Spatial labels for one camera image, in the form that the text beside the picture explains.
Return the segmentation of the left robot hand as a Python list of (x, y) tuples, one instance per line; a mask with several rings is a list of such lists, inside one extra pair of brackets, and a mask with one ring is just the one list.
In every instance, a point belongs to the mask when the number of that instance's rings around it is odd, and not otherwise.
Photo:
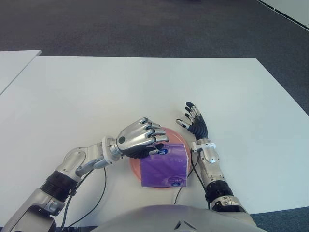
[(159, 124), (143, 117), (124, 128), (112, 140), (110, 153), (117, 158), (127, 156), (143, 159), (157, 154), (163, 148), (163, 143), (168, 141), (165, 130)]

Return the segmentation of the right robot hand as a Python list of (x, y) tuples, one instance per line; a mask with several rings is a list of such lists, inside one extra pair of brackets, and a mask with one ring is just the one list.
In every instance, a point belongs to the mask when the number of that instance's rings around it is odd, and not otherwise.
[(200, 110), (191, 102), (186, 103), (187, 113), (185, 116), (190, 120), (190, 124), (181, 119), (176, 119), (176, 123), (192, 133), (196, 140), (208, 139), (208, 128)]

